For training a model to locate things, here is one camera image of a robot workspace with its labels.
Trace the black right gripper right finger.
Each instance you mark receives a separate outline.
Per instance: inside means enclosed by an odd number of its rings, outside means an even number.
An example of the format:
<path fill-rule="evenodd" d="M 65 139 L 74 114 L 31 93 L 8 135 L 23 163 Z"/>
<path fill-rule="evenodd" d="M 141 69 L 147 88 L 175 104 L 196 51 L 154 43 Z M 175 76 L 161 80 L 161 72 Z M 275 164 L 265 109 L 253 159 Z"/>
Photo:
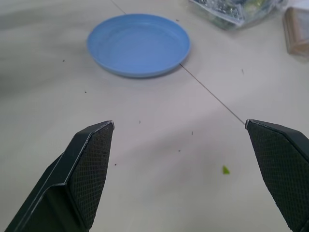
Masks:
<path fill-rule="evenodd" d="M 263 181 L 293 232 L 309 230 L 309 140 L 291 128 L 248 119 Z"/>

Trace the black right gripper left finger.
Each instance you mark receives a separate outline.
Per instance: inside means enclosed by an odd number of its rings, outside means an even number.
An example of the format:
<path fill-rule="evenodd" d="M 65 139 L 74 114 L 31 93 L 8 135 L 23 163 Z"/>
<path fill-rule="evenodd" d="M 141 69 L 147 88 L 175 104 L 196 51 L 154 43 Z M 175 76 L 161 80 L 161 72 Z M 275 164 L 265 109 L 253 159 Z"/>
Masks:
<path fill-rule="evenodd" d="M 86 127 L 44 171 L 6 231 L 87 232 L 103 192 L 113 121 Z"/>

